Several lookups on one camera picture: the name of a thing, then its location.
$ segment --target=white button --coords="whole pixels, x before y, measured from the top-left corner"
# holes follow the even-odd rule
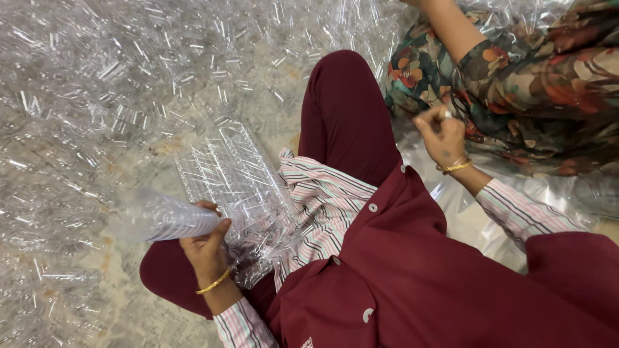
[[[368,321],[370,321],[370,315],[372,315],[372,313],[374,313],[374,310],[372,308],[368,308],[363,312],[363,322],[364,323],[368,323]]]

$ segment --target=hand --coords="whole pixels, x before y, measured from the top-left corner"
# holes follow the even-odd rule
[[[445,118],[447,107],[434,107],[413,119],[423,136],[428,155],[441,168],[447,168],[466,154],[464,150],[464,123]]]
[[[199,201],[194,205],[215,211],[217,215],[222,216],[217,211],[215,203]],[[222,242],[230,228],[231,222],[230,219],[223,219],[213,232],[208,235],[179,239],[181,246],[185,250],[185,255],[196,272],[200,289],[213,284],[228,268]]]

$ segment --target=maroon jacket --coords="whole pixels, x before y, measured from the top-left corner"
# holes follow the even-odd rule
[[[285,347],[310,337],[313,347],[619,347],[619,248],[610,239],[531,237],[520,275],[447,238],[441,209],[400,165],[338,258],[286,278],[266,320]]]

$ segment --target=clear plastic cup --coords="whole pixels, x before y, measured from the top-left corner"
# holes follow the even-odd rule
[[[139,242],[205,235],[220,221],[214,211],[141,187],[121,195],[110,227],[118,237]]]

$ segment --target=embroidered logo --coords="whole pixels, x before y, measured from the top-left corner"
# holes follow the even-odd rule
[[[311,343],[311,337],[301,346],[301,348],[314,348],[314,345]]]

